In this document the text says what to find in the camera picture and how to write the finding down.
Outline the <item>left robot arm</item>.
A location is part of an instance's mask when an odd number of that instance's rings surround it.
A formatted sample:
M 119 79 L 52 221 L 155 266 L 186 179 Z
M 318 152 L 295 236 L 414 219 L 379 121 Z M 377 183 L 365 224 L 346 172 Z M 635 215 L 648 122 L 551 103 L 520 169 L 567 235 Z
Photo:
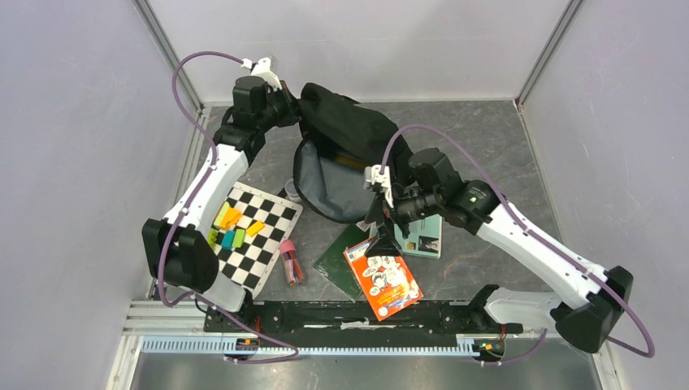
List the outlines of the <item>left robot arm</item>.
M 296 124 L 299 115 L 298 100 L 277 76 L 242 76 L 232 96 L 201 171 L 162 219 L 145 222 L 142 238 L 154 278 L 225 309 L 226 323 L 241 332 L 254 324 L 255 309 L 244 302 L 240 283 L 219 269 L 207 237 L 233 185 L 266 144 L 266 133 Z

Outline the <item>orange comic book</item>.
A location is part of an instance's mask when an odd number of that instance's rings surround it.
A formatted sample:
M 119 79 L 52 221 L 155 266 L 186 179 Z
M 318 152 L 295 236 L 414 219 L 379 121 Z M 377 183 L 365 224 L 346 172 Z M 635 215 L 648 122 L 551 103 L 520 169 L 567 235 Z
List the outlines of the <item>orange comic book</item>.
M 343 252 L 375 317 L 383 321 L 423 298 L 418 283 L 401 256 L 367 257 L 372 239 Z

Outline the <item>black student backpack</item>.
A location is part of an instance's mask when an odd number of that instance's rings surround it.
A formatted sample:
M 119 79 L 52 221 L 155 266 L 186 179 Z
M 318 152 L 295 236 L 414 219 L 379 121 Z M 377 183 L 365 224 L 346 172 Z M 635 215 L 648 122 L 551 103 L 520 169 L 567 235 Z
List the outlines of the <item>black student backpack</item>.
M 392 147 L 399 127 L 385 114 L 315 83 L 307 83 L 298 101 L 302 140 L 292 164 L 292 178 L 301 201 L 335 223 L 357 223 L 366 216 L 374 194 L 364 189 L 364 171 L 332 161 L 343 154 L 368 167 L 385 160 L 392 180 L 406 187 L 414 182 L 408 161 L 413 152 L 403 136 Z

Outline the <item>yellow hardcover book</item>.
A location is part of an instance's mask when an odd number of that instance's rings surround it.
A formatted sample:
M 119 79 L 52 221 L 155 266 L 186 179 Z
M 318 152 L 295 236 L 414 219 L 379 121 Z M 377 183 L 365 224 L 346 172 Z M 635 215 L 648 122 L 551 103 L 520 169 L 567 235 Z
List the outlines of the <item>yellow hardcover book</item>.
M 335 154 L 331 160 L 334 163 L 338 163 L 344 167 L 353 169 L 355 171 L 364 171 L 365 168 L 367 167 L 365 162 L 358 161 L 355 158 L 351 158 L 349 156 L 343 155 L 343 154 Z

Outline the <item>green notebook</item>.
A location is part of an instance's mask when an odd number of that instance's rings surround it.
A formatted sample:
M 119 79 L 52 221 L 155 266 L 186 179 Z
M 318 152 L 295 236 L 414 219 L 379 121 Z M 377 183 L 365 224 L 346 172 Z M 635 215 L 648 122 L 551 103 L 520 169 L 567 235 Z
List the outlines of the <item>green notebook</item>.
M 316 273 L 338 288 L 350 301 L 356 301 L 362 290 L 349 267 L 345 251 L 360 244 L 369 233 L 350 224 L 315 262 Z

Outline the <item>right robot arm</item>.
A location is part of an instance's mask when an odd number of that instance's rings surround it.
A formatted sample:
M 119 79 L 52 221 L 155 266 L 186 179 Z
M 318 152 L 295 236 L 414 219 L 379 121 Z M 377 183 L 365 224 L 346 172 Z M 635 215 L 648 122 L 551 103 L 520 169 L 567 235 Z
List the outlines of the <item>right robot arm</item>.
M 600 350 L 628 310 L 634 280 L 628 270 L 607 270 L 568 249 L 487 182 L 463 180 L 437 148 L 417 152 L 408 165 L 416 185 L 407 190 L 392 182 L 389 167 L 364 171 L 364 187 L 375 193 L 365 218 L 376 228 L 367 256 L 400 255 L 395 232 L 407 236 L 411 223 L 439 215 L 503 250 L 552 289 L 546 294 L 486 286 L 469 310 L 475 329 L 489 332 L 499 323 L 546 327 L 585 353 Z

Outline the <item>teal book with barcode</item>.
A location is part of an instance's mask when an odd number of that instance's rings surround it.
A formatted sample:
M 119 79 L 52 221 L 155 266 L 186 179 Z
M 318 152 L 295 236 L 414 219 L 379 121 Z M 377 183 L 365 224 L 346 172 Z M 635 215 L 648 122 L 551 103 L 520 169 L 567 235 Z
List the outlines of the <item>teal book with barcode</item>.
M 442 226 L 443 219 L 437 214 L 410 223 L 407 237 L 404 237 L 402 230 L 395 226 L 395 237 L 402 254 L 439 259 L 442 250 Z

